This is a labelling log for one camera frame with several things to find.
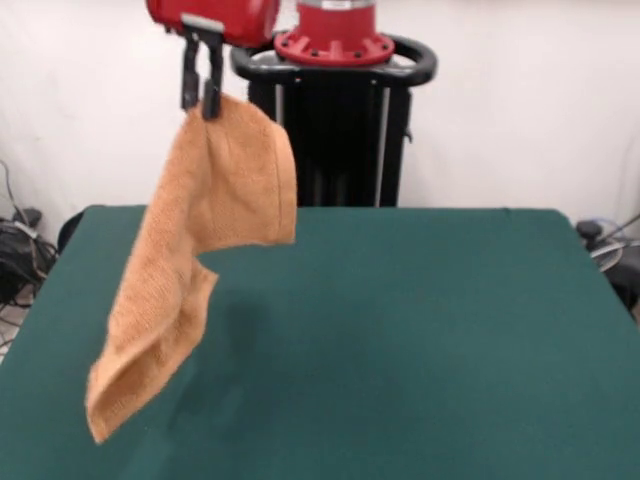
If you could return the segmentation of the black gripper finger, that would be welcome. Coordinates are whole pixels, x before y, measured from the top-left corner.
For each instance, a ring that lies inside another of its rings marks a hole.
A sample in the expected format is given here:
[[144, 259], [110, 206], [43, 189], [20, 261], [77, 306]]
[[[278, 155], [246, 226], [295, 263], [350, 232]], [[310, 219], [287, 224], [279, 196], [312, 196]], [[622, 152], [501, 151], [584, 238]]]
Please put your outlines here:
[[184, 31], [185, 48], [182, 62], [181, 108], [193, 108], [199, 101], [200, 77], [196, 68], [199, 36], [193, 29]]
[[210, 67], [209, 77], [204, 84], [202, 116], [205, 120], [212, 120], [218, 117], [220, 111], [224, 38], [221, 33], [206, 33], [202, 41], [209, 51]]

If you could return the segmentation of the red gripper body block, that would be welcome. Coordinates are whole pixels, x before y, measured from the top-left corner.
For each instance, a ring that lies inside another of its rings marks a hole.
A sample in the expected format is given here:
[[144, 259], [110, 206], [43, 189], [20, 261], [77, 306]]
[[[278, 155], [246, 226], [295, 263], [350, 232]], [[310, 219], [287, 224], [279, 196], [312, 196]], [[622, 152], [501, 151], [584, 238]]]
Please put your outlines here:
[[147, 0], [151, 19], [167, 31], [204, 40], [220, 35], [224, 43], [258, 47], [271, 39], [279, 0]]

